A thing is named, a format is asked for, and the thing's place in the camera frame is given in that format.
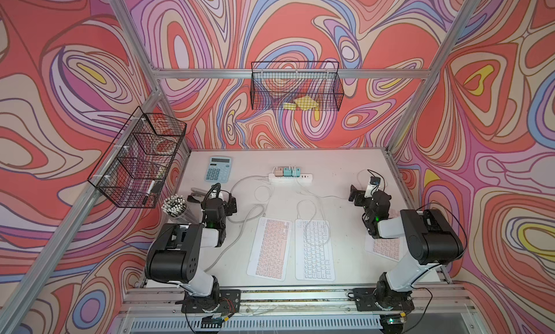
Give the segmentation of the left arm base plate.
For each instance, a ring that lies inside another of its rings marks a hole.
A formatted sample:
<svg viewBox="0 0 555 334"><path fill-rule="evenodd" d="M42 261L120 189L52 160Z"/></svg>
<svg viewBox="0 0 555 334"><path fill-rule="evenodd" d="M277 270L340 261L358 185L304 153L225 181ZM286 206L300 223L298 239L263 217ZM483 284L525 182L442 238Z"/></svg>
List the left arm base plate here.
<svg viewBox="0 0 555 334"><path fill-rule="evenodd" d="M240 311L241 291L239 289L224 289L213 291L206 297L192 296L185 292L181 302L184 314L214 314L232 315Z"/></svg>

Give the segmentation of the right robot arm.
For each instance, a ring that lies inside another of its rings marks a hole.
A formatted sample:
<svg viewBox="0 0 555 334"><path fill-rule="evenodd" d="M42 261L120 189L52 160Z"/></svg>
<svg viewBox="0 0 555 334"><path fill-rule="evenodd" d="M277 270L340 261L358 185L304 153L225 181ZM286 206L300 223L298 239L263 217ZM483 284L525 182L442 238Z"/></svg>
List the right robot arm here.
<svg viewBox="0 0 555 334"><path fill-rule="evenodd" d="M428 271L461 259L465 253L460 237L437 209L404 209L389 216L392 196L376 189L367 194L354 185L348 200L364 209L361 220L374 241L404 239L407 253L396 267L383 273L375 294L382 298L407 296L413 285Z"/></svg>

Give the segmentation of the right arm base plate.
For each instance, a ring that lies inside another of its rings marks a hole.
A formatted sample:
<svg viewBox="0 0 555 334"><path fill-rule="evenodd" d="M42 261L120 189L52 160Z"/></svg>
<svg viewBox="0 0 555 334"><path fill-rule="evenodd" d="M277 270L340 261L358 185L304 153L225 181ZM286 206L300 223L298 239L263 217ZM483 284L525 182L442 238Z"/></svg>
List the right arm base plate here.
<svg viewBox="0 0 555 334"><path fill-rule="evenodd" d="M359 312L412 312L412 292L396 292L382 288L356 288L348 293Z"/></svg>

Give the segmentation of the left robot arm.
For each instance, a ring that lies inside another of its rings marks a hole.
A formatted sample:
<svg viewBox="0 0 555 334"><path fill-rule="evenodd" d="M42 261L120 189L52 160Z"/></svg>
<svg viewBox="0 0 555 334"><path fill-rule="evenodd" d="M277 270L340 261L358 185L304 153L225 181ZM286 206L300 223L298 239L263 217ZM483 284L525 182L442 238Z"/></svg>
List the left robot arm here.
<svg viewBox="0 0 555 334"><path fill-rule="evenodd" d="M199 257L202 248L223 245L227 218L237 212L233 195L225 201L221 192L217 182L205 194L199 223L163 226L147 253L146 279L180 286L195 299L220 300L218 279L200 269Z"/></svg>

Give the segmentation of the white power strip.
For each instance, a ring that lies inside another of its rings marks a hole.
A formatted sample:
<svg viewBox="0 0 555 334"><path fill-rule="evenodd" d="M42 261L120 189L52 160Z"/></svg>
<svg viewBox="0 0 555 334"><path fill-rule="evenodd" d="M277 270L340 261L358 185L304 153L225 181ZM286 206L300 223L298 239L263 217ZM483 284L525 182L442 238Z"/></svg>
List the white power strip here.
<svg viewBox="0 0 555 334"><path fill-rule="evenodd" d="M273 185L283 185L283 186L293 186L293 185L301 185L306 186L310 185L313 182L313 175L312 174L300 174L299 176L276 176L272 173L268 174L268 179L271 184Z"/></svg>

